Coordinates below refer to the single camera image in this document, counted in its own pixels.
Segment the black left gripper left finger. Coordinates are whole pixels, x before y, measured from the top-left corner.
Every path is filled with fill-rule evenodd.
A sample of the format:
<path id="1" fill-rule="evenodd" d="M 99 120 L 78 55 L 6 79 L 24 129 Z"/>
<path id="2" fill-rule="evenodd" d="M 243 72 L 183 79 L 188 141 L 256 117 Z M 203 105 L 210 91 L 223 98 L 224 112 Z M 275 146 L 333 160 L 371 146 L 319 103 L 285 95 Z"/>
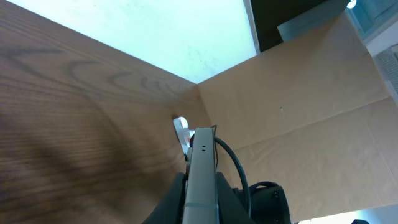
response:
<path id="1" fill-rule="evenodd" d="M 178 173 L 165 197 L 142 224 L 180 224 L 185 202 L 185 184 L 185 174 Z"/>

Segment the white power strip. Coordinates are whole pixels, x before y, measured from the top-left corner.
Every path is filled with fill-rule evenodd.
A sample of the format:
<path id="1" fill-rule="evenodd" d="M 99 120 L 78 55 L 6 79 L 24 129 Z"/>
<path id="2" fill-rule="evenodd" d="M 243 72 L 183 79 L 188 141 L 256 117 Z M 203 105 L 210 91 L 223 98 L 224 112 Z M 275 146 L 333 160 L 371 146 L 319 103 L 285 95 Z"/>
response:
<path id="1" fill-rule="evenodd" d="M 188 154 L 188 148 L 190 147 L 191 137 L 195 134 L 194 130 L 189 128 L 188 121 L 184 117 L 178 117 L 173 119 L 175 132 L 177 133 L 178 141 L 182 147 L 182 151 L 185 155 Z"/>

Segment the cardboard panel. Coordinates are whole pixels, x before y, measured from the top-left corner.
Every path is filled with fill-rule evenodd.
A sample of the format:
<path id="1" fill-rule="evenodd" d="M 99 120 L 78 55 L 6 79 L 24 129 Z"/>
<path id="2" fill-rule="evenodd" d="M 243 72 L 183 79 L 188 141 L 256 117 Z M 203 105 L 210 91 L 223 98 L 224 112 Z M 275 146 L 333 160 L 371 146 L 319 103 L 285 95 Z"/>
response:
<path id="1" fill-rule="evenodd" d="M 340 15 L 199 84 L 250 184 L 295 221 L 397 203 L 397 105 Z"/>

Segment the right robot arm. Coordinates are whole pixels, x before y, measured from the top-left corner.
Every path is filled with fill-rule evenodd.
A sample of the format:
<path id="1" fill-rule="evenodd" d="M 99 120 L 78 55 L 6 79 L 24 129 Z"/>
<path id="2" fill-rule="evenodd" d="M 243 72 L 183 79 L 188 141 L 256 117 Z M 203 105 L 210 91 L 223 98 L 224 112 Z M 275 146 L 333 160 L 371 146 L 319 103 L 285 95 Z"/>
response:
<path id="1" fill-rule="evenodd" d="M 224 182 L 218 187 L 223 223 L 291 224 L 285 192 L 275 182 L 258 182 L 239 190 Z"/>

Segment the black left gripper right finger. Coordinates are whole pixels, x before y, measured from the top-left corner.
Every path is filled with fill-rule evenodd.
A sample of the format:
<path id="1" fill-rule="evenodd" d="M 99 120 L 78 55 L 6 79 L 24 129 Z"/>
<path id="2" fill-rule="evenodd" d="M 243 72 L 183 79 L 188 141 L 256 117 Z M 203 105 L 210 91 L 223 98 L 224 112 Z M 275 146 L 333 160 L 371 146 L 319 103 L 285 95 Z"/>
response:
<path id="1" fill-rule="evenodd" d="M 241 205 L 224 175 L 216 173 L 219 214 L 222 224 L 255 224 Z"/>

